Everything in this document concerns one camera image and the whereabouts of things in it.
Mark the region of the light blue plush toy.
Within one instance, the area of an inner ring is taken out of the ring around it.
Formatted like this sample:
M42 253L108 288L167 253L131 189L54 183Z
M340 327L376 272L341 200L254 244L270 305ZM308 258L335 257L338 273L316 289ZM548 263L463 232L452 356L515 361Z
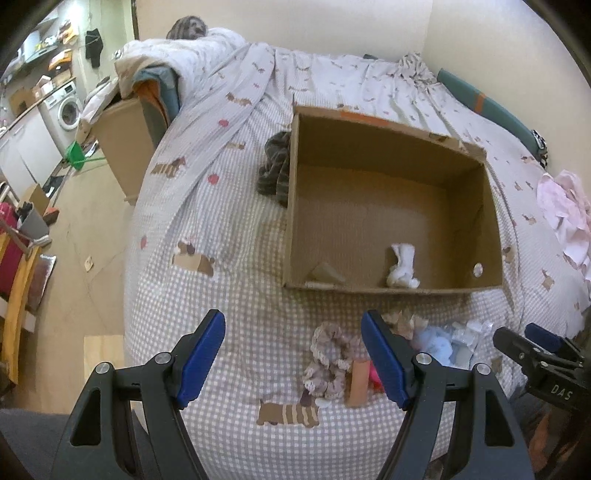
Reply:
M415 330L412 345L418 352L431 355L443 366L452 365L454 354L452 336L440 327L428 326Z

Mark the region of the teal pillow with orange stripe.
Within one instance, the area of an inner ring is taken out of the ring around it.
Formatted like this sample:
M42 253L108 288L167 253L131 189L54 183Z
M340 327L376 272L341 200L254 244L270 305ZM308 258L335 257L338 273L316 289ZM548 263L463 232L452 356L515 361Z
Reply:
M501 126L518 138L543 168L548 167L548 147L544 137L528 128L509 110L484 92L445 69L440 69L437 80L464 106Z

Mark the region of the pink ruffled cloth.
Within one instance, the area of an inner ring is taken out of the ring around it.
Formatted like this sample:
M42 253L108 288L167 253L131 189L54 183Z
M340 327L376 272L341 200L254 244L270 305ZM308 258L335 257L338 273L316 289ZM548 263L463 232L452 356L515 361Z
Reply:
M590 199L581 179L568 170L544 173L536 198L567 261L590 283Z

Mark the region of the green dustpan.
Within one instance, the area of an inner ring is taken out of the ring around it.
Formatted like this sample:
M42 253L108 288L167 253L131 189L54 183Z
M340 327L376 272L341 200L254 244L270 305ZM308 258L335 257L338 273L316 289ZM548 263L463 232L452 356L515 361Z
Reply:
M104 156L96 155L98 150L99 142L97 140L85 147L74 141L67 147L64 160L68 166L79 172L87 163L105 160Z

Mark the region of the cardboard box beside bed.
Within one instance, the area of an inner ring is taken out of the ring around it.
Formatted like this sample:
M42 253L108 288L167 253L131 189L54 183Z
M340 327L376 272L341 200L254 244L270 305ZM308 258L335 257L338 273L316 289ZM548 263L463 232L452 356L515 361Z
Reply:
M158 109L138 97L113 103L92 127L130 205L136 204L148 164L166 129Z

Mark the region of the dark striped knit cloth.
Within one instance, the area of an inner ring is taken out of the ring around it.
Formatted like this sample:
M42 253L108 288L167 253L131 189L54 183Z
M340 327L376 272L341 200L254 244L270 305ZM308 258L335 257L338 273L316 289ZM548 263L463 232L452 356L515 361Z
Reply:
M280 131L264 146L266 162L259 168L256 190L287 208L290 185L290 131Z

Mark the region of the white sock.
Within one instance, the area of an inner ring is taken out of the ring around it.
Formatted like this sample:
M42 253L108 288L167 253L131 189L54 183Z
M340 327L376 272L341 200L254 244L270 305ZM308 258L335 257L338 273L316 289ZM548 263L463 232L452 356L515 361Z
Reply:
M386 279L389 288L418 289L420 280L415 277L415 247L408 243L392 244L391 249L396 256L394 264Z

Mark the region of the checkered dog print bedspread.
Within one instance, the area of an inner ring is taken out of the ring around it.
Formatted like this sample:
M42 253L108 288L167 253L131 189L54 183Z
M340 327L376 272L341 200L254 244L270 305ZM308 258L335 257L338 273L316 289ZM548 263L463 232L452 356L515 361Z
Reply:
M213 479L373 479L404 418L382 394L335 401L317 427L259 425L263 401L301 398L318 325L359 329L363 312L410 310L433 322L537 323L562 336L584 324L589 293L536 201L542 169L522 143L473 113L409 54L391 63L248 43L214 68L156 149L132 220L124 288L127 358L141 364L224 313L226 335L200 396L183 412ZM379 297L283 288L287 217L256 190L263 147L294 104L388 118L487 152L504 286L460 297Z

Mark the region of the grey striped knit hat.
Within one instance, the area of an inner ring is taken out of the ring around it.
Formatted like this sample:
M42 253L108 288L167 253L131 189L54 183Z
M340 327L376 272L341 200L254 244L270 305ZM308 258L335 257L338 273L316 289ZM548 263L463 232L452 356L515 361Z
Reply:
M207 35L208 27L197 16L185 16L174 22L166 34L169 40L197 40Z

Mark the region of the wooden chair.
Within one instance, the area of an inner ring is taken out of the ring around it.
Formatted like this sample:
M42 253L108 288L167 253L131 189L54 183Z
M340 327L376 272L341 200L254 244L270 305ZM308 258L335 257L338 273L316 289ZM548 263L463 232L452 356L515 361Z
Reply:
M5 395L19 383L19 351L22 323L35 267L41 249L50 245L48 235L31 239L1 220L1 258L11 242L22 252L15 279L8 296L1 340L1 394Z

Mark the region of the clear packaged blue item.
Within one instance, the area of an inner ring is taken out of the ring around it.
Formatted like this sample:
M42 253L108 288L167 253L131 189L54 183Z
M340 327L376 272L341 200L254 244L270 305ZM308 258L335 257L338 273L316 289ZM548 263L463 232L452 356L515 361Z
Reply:
M453 322L444 327L452 346L450 365L470 370L475 364L479 345L492 333L491 321L469 320L467 323Z

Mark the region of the white folded duvet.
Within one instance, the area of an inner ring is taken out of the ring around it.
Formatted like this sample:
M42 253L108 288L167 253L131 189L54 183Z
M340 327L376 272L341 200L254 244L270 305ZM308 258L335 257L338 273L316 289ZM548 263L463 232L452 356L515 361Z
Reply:
M114 60L116 77L99 88L86 103L76 130L75 140L82 143L91 125L107 103L119 93L123 99L133 93L133 77L149 67L168 67L177 76L180 99L197 90L214 68L245 46L245 38L226 28L214 28L197 40L148 39L125 44Z

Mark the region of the pink plush toy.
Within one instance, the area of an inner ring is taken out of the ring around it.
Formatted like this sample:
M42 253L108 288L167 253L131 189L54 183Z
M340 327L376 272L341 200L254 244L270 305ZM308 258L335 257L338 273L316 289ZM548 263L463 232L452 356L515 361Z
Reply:
M369 362L369 386L376 392L384 392L383 382L373 361Z

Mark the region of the white washing machine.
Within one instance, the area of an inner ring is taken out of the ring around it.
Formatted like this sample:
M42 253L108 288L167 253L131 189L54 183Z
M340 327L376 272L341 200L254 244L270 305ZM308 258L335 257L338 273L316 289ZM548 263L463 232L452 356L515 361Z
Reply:
M58 87L41 102L39 109L57 148L65 150L75 140L82 111L75 81Z

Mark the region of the lace trimmed scrunchie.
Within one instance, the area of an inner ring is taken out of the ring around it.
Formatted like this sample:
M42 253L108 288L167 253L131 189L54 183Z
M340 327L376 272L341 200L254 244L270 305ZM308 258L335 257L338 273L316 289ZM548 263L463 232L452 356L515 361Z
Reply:
M337 323L325 322L315 329L310 344L311 361L301 382L315 398L334 401L344 398L346 377L355 360L367 360L360 333L345 330Z

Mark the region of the open cardboard box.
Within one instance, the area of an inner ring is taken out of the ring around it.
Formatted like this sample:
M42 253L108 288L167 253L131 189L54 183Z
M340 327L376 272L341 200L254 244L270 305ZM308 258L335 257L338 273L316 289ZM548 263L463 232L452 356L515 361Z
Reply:
M392 244L415 247L418 289L389 288ZM311 280L326 262L344 285ZM283 285L359 294L498 289L503 261L487 155L376 117L294 108Z

